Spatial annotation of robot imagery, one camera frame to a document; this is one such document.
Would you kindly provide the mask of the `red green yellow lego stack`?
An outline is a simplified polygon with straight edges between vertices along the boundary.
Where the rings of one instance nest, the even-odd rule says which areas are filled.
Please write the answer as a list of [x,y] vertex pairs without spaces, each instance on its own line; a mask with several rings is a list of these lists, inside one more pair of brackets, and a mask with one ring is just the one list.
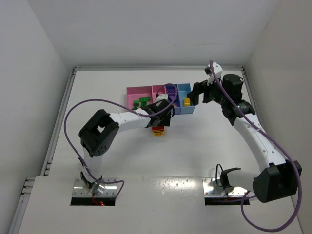
[[165,127],[164,126],[153,126],[152,127],[152,133],[154,136],[162,136],[165,133]]

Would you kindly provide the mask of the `yellow rounded lego brick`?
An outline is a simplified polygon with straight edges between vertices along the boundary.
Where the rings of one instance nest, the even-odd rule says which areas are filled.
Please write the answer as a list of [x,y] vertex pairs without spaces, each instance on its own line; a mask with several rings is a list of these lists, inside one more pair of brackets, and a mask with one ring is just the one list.
[[184,107],[191,106],[191,100],[188,97],[184,98]]

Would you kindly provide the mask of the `purple flower lego brick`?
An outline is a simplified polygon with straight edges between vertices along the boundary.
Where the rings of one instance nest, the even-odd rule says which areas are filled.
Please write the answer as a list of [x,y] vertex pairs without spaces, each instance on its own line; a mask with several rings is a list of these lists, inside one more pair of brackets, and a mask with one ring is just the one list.
[[175,100],[176,100],[176,96],[175,96],[175,95],[168,95],[168,98],[169,98],[171,101],[175,101]]

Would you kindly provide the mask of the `green lego plate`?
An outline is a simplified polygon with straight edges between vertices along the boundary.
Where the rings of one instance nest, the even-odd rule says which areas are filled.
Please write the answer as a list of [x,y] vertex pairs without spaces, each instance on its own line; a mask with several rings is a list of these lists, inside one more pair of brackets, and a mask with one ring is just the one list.
[[139,102],[149,102],[149,101],[151,101],[151,98],[149,96],[139,98]]

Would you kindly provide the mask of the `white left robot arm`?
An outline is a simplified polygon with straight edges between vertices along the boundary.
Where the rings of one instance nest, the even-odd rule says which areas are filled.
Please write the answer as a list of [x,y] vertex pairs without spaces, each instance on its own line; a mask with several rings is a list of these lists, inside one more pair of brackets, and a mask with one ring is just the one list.
[[124,113],[98,110],[78,134],[84,153],[80,177],[86,189],[95,193],[101,183],[109,183],[102,178],[101,165],[103,155],[117,133],[137,128],[169,127],[174,113],[174,106],[166,99]]

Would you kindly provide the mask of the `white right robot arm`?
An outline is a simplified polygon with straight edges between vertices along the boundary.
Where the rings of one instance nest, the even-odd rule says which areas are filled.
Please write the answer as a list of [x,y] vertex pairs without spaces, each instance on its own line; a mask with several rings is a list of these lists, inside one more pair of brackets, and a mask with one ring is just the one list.
[[258,163],[258,174],[239,167],[223,170],[220,186],[223,189],[242,187],[253,192],[262,203],[301,193],[301,165],[287,159],[261,129],[254,108],[242,98],[242,86],[240,76],[227,74],[220,84],[213,78],[196,82],[187,94],[193,105],[199,104],[199,95],[203,95],[203,103],[218,103],[224,117],[244,138]]

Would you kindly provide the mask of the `light blue bin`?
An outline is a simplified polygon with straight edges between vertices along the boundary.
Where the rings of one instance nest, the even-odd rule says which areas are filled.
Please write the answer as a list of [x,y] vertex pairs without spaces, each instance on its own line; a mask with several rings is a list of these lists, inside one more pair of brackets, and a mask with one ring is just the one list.
[[191,92],[191,86],[189,83],[181,83],[177,85],[178,87],[178,96],[180,101],[180,114],[192,114],[194,112],[195,106],[192,105],[190,99],[187,95]]

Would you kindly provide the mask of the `dark blue bin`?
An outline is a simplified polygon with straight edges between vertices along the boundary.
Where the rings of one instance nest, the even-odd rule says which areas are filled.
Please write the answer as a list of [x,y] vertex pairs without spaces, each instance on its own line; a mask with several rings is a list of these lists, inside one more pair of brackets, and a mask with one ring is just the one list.
[[181,114],[181,104],[179,100],[179,93],[178,93],[178,85],[166,85],[165,86],[165,93],[168,95],[168,101],[171,102],[172,98],[174,99],[173,106],[175,109],[175,114],[180,115]]

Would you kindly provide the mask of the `small pink bin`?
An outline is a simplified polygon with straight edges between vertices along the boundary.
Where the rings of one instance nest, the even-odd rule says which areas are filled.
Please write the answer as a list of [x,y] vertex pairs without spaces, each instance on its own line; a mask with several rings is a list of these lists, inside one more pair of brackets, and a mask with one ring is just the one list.
[[152,85],[152,102],[155,101],[157,94],[164,94],[165,86],[164,85]]

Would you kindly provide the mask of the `large pink bin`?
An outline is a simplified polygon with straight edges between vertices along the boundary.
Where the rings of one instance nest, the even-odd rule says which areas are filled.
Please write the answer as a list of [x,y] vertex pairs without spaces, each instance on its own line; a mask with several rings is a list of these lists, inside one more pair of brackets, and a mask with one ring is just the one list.
[[152,104],[152,87],[151,86],[137,86],[137,87],[127,87],[126,88],[126,107],[132,109],[134,107],[134,100],[138,100],[140,97],[151,98],[151,101],[147,102],[148,105]]

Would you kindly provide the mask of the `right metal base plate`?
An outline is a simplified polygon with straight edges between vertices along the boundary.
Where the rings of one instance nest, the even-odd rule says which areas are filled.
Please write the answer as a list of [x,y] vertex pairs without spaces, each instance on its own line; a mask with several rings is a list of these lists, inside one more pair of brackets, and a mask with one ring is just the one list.
[[204,177],[202,187],[206,206],[240,205],[247,190],[241,187],[223,189],[218,186],[219,178]]

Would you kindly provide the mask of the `metal base plate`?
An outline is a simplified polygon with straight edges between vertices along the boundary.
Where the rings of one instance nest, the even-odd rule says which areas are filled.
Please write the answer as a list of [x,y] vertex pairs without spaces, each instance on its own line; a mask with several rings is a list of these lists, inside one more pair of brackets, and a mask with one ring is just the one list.
[[72,191],[71,206],[115,206],[117,184],[115,178],[108,178],[112,184],[100,184],[94,190],[87,189],[81,178],[76,178]]
[[241,187],[223,189],[218,186],[219,178],[204,177],[202,187],[206,206],[240,205],[247,190]]

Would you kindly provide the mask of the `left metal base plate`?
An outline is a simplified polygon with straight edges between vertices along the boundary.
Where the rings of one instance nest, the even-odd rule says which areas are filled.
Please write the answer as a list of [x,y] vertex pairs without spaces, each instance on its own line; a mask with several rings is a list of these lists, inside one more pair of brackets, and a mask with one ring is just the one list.
[[112,184],[100,184],[94,190],[87,189],[81,178],[76,178],[72,191],[71,206],[115,206],[117,184],[115,178],[108,178]]

